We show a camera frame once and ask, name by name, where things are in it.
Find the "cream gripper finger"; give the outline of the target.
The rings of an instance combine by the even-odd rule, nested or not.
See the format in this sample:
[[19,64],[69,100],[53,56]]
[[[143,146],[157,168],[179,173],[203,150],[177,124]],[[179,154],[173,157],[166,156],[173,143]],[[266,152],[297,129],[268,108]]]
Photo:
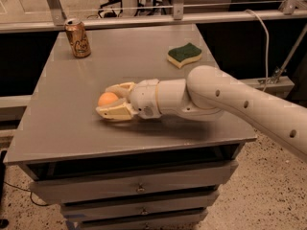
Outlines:
[[106,92],[115,94],[118,98],[126,98],[130,97],[130,92],[135,86],[134,82],[124,82],[115,85],[111,85],[106,88]]
[[137,114],[126,98],[121,98],[111,104],[98,106],[96,111],[104,119],[120,121],[131,120]]

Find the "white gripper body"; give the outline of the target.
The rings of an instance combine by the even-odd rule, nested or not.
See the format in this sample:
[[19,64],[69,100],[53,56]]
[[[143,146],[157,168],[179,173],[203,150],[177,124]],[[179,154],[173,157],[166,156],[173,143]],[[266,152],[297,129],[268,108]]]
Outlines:
[[130,92],[130,103],[143,119],[157,119],[161,117],[157,105],[157,87],[159,80],[142,80]]

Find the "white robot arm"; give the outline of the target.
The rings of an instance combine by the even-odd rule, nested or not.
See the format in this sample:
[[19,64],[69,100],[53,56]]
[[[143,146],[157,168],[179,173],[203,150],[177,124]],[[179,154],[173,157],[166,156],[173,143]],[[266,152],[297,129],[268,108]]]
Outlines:
[[105,119],[118,121],[163,115],[214,121],[227,111],[307,161],[307,109],[255,89],[213,66],[198,66],[185,79],[112,85],[99,98],[96,111]]

